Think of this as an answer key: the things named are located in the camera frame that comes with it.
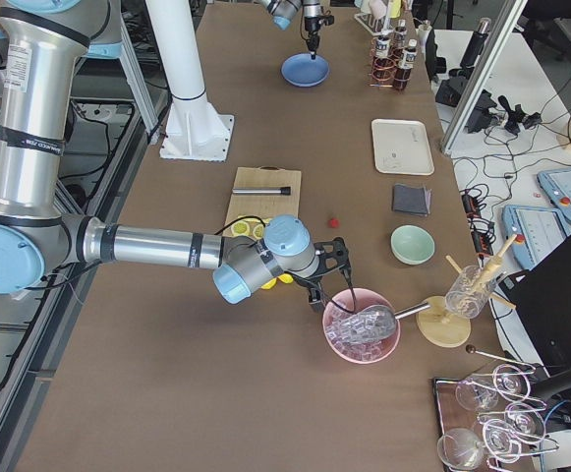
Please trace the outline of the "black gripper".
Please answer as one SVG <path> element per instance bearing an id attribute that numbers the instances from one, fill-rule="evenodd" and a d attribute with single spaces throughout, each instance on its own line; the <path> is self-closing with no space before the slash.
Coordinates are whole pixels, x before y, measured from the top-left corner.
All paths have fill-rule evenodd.
<path id="1" fill-rule="evenodd" d="M 357 312 L 357 297 L 352 282 L 352 268 L 349 260 L 349 250 L 342 237 L 335 237 L 331 241 L 315 242 L 314 250 L 317 266 L 311 275 L 300 276 L 294 274 L 294 280 L 300 286 L 307 288 L 309 305 L 315 313 L 322 313 L 325 309 L 323 292 L 321 290 L 322 278 L 333 271 L 339 271 L 347 284 L 352 308 L 349 313 Z"/>
<path id="2" fill-rule="evenodd" d="M 334 16 L 331 14 L 323 14 L 315 17 L 304 17 L 304 28 L 308 34 L 306 37 L 306 46 L 312 60 L 314 60 L 314 35 L 319 34 L 319 31 L 322 27 L 331 26 L 333 23 Z"/>

